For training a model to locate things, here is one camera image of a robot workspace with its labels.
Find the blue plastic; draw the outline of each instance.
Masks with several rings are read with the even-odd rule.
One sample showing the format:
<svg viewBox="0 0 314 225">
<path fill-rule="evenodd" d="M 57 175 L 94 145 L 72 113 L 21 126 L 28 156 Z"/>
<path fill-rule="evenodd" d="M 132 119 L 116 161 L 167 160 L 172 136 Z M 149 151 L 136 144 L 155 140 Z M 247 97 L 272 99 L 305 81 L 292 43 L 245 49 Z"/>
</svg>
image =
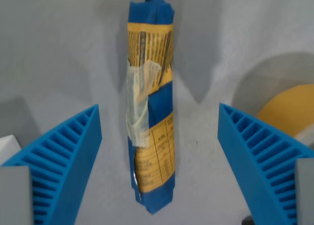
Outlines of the blue plastic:
<svg viewBox="0 0 314 225">
<path fill-rule="evenodd" d="M 173 23 L 174 10 L 164 0 L 145 0 L 141 3 L 130 3 L 129 22 L 169 25 Z M 164 120 L 173 111 L 172 82 L 162 86 L 157 92 L 148 96 L 149 128 Z M 173 198 L 175 173 L 160 187 L 147 193 L 138 190 L 134 178 L 134 157 L 136 147 L 128 138 L 131 185 L 135 191 L 135 199 L 154 214 Z"/>
<path fill-rule="evenodd" d="M 218 139 L 256 225 L 296 225 L 294 165 L 314 152 L 280 130 L 220 104 Z"/>
<path fill-rule="evenodd" d="M 99 108 L 95 105 L 3 164 L 30 167 L 35 225 L 74 224 L 101 141 Z"/>
</svg>

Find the wrapped snack bar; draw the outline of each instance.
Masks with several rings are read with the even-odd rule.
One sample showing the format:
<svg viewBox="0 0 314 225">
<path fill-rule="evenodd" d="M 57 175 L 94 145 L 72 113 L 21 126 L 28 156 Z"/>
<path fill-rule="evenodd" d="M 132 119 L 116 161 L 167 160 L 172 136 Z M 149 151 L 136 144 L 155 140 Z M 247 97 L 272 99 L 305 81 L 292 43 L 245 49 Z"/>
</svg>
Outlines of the wrapped snack bar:
<svg viewBox="0 0 314 225">
<path fill-rule="evenodd" d="M 172 201 L 174 10 L 164 0 L 130 3 L 127 128 L 135 199 L 154 214 Z"/>
</svg>

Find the yellow object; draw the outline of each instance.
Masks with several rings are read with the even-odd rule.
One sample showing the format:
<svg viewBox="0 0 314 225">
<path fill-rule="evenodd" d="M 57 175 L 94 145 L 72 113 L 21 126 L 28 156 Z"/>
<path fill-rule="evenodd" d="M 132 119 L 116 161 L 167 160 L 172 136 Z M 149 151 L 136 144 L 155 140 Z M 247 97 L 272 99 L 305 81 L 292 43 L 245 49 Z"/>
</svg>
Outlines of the yellow object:
<svg viewBox="0 0 314 225">
<path fill-rule="evenodd" d="M 314 123 L 314 84 L 278 94 L 263 107 L 258 118 L 295 137 Z"/>
<path fill-rule="evenodd" d="M 140 96 L 137 102 L 172 81 L 170 63 L 173 57 L 173 25 L 128 23 L 128 49 L 130 66 L 140 67 L 148 60 L 161 66 L 150 89 L 144 86 L 138 88 Z M 135 175 L 141 192 L 149 192 L 163 185 L 175 171 L 173 125 L 171 113 L 149 129 L 149 147 L 136 148 Z"/>
<path fill-rule="evenodd" d="M 149 130 L 150 146 L 136 148 L 138 188 L 149 192 L 166 182 L 175 171 L 173 113 Z"/>
<path fill-rule="evenodd" d="M 170 62 L 173 57 L 173 25 L 151 25 L 145 23 L 128 23 L 128 49 L 129 63 L 139 67 L 147 60 L 152 60 L 164 69 L 161 83 L 161 72 L 149 94 L 157 91 L 161 86 L 172 81 Z"/>
</svg>

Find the blue ribbed bracket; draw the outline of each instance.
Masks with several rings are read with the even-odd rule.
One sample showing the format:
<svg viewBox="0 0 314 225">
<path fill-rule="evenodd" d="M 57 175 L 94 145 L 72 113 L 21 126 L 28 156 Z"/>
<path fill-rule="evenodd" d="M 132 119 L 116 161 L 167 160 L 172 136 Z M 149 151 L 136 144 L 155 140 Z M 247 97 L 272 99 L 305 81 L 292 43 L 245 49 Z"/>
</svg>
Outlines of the blue ribbed bracket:
<svg viewBox="0 0 314 225">
<path fill-rule="evenodd" d="M 296 225 L 294 165 L 314 152 L 280 130 L 220 104 L 218 140 L 256 225 Z"/>
<path fill-rule="evenodd" d="M 95 105 L 3 164 L 30 167 L 35 225 L 74 224 L 101 141 L 99 108 Z"/>
</svg>

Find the white surface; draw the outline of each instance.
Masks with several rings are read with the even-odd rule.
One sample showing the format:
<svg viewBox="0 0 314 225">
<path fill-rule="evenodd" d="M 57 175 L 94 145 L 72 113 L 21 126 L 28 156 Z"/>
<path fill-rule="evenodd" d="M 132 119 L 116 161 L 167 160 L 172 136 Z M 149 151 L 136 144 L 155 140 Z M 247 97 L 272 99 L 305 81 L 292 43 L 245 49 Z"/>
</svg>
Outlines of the white surface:
<svg viewBox="0 0 314 225">
<path fill-rule="evenodd" d="M 249 210 L 217 140 L 218 104 L 255 114 L 275 93 L 314 81 L 313 0 L 168 0 L 176 187 L 153 216 L 130 182 L 129 1 L 0 0 L 0 132 L 23 147 L 99 103 L 103 142 L 77 225 L 238 225 Z"/>
<path fill-rule="evenodd" d="M 0 165 L 14 156 L 21 147 L 14 135 L 0 138 Z"/>
</svg>

